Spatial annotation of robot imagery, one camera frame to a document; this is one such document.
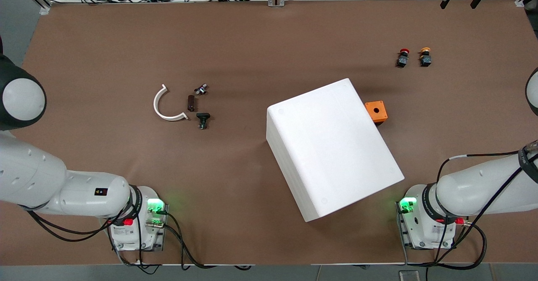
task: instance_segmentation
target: green light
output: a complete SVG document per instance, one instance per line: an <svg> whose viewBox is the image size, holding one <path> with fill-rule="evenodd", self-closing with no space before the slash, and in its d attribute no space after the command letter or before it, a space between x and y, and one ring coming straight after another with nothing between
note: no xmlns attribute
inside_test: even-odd
<svg viewBox="0 0 538 281"><path fill-rule="evenodd" d="M417 204L417 199L415 197L404 197L400 200L402 214L413 212L413 206L415 204Z"/></svg>
<svg viewBox="0 0 538 281"><path fill-rule="evenodd" d="M165 206L165 203L159 198L150 198L148 199L148 210L150 212L156 212L162 210Z"/></svg>

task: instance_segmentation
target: brown table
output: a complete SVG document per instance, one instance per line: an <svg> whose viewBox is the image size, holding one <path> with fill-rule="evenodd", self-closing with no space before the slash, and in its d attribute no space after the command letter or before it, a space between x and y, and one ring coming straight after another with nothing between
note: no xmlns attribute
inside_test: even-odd
<svg viewBox="0 0 538 281"><path fill-rule="evenodd" d="M409 66L394 67L411 49ZM432 48L433 64L417 52ZM154 188L179 219L202 263L398 263L404 257L394 201L430 183L452 155L515 150L536 139L538 118L525 82L538 42L512 0L54 5L42 17L25 69L46 89L34 126L13 131L63 159L71 170L105 171ZM269 105L349 77L363 101L383 100L379 131L406 179L334 214L305 223L265 141ZM164 114L186 110L207 82L190 120L167 122L152 108L161 84ZM446 172L479 159L460 159ZM105 234L66 243L21 209L1 205L4 265L117 263ZM95 229L96 218L50 216ZM538 211L485 216L486 262L538 262ZM447 258L472 262L477 236ZM165 252L145 261L178 263ZM410 260L432 259L411 252Z"/></svg>

